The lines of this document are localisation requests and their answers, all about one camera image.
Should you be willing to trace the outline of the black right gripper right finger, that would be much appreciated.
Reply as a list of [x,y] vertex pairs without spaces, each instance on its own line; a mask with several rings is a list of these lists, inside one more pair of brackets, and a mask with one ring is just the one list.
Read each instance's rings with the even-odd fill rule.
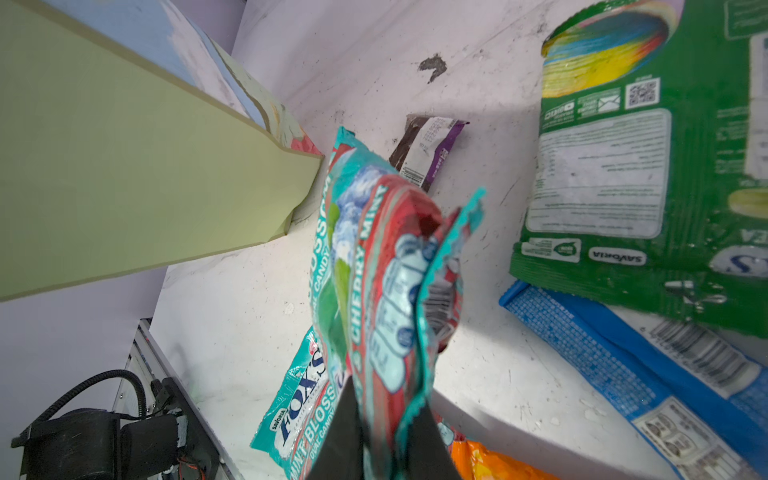
[[411,480],[460,480],[429,405],[408,428],[406,477]]

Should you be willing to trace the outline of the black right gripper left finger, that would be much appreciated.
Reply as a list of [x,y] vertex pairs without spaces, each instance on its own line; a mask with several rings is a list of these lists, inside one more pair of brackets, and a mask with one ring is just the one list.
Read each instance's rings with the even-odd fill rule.
[[347,380],[307,480],[362,480],[363,428],[354,384]]

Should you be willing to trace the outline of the white printed paper bag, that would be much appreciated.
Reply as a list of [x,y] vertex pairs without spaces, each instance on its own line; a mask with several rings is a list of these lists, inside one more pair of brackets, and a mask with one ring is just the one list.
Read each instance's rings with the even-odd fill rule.
[[1,297],[284,235],[321,152],[170,1],[1,5]]

